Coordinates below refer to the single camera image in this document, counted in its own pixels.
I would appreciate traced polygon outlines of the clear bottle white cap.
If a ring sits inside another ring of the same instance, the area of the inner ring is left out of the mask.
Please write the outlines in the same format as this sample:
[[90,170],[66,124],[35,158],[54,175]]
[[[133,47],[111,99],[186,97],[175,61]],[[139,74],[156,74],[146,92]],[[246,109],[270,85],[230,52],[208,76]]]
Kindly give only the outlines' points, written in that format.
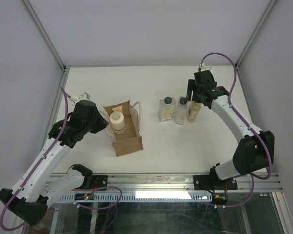
[[201,109],[201,103],[198,103],[195,101],[189,102],[189,107],[188,107],[188,111],[187,111],[188,122],[190,122],[190,123],[195,122],[200,109]]

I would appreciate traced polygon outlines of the cream lotion bottle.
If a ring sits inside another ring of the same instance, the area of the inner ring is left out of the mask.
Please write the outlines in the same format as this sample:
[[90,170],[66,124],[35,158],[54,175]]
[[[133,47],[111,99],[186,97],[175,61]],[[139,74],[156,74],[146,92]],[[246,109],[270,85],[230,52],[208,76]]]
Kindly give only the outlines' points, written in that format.
[[113,132],[117,135],[122,135],[126,131],[125,117],[122,112],[113,112],[109,116],[110,124],[112,126]]

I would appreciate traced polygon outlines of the clear bottle dark cap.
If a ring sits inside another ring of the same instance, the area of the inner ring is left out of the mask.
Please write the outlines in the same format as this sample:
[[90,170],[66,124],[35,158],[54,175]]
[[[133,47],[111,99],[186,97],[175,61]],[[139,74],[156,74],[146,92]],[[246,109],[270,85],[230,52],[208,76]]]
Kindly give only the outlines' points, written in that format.
[[184,124],[188,109],[188,101],[185,97],[180,97],[176,112],[175,112],[175,123],[176,124]]
[[173,97],[165,97],[159,101],[159,120],[161,122],[171,120],[175,110],[175,99]]

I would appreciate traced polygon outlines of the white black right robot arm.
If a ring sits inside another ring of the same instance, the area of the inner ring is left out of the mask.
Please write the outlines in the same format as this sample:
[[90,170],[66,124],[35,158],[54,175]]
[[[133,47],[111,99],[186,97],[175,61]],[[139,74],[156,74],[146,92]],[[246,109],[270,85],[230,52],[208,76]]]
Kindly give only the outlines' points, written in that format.
[[272,173],[274,135],[262,131],[239,113],[231,101],[231,92],[218,86],[209,70],[194,73],[188,81],[187,101],[203,104],[216,113],[230,129],[238,145],[231,160],[216,164],[208,175],[201,175],[194,184],[203,190],[224,189],[237,176],[252,175],[260,169]]

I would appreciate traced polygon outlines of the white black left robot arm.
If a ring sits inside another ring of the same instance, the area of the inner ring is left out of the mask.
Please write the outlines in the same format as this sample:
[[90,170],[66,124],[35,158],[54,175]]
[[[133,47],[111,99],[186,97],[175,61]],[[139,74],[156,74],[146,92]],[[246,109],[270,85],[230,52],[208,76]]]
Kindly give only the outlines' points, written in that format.
[[27,224],[39,223],[48,208],[61,196],[77,188],[92,187],[93,172],[81,165],[72,167],[72,172],[46,185],[46,181],[61,160],[88,133],[104,130],[108,122],[102,117],[94,102],[80,100],[73,112],[65,113],[65,119],[56,122],[48,134],[40,154],[24,176],[11,188],[0,190],[0,201]]

